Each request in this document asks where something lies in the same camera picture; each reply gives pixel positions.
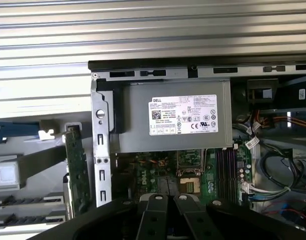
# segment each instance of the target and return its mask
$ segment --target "ribbed metal panel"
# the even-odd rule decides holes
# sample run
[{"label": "ribbed metal panel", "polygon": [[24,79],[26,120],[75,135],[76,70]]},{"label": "ribbed metal panel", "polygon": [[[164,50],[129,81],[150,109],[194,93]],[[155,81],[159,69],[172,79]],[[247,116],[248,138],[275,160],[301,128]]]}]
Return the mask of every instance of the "ribbed metal panel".
[{"label": "ribbed metal panel", "polygon": [[0,0],[0,118],[90,111],[89,60],[306,52],[306,0]]}]

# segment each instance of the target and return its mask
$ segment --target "warning label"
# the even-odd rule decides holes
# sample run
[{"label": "warning label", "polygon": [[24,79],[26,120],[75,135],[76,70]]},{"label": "warning label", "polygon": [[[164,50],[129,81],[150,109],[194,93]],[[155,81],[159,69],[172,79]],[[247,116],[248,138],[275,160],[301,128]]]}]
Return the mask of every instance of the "warning label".
[{"label": "warning label", "polygon": [[217,133],[217,96],[153,97],[148,103],[149,134]]}]

